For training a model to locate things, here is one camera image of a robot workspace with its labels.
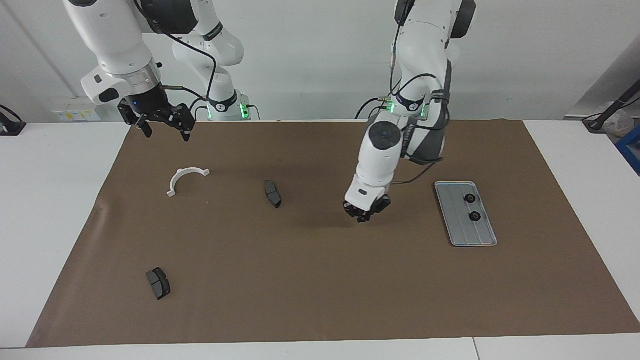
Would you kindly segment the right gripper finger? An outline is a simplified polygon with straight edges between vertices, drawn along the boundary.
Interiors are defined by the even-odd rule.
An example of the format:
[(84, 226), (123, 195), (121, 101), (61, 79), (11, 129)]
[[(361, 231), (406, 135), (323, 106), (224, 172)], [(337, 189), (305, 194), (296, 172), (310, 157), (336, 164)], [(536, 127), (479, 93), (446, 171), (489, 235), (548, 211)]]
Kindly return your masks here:
[(148, 124), (146, 116), (133, 116), (127, 120), (128, 125), (140, 130), (146, 138), (151, 138), (153, 129)]
[(180, 132), (183, 141), (190, 141), (195, 118), (186, 104), (173, 106), (173, 127)]

